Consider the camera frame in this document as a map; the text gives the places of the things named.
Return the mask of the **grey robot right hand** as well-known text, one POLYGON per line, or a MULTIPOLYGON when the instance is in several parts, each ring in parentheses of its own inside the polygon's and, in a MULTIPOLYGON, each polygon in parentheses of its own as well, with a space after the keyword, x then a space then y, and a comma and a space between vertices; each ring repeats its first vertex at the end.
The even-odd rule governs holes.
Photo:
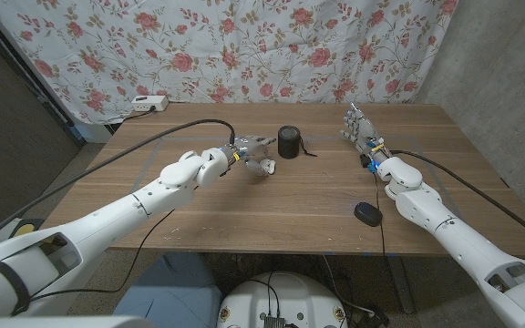
POLYGON ((340 133, 350 140, 355 148, 375 162, 383 162, 390 157, 384 139, 377 132, 364 112, 353 102, 344 117, 345 129, 340 133))

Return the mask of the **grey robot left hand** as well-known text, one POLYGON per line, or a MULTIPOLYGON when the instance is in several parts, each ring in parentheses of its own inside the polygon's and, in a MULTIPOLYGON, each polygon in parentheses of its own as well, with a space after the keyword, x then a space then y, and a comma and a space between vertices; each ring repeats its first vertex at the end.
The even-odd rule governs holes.
POLYGON ((275 172, 276 162, 269 157, 268 147, 275 141, 273 137, 244 136, 236 138, 234 146, 247 170, 259 176, 270 176, 275 172))

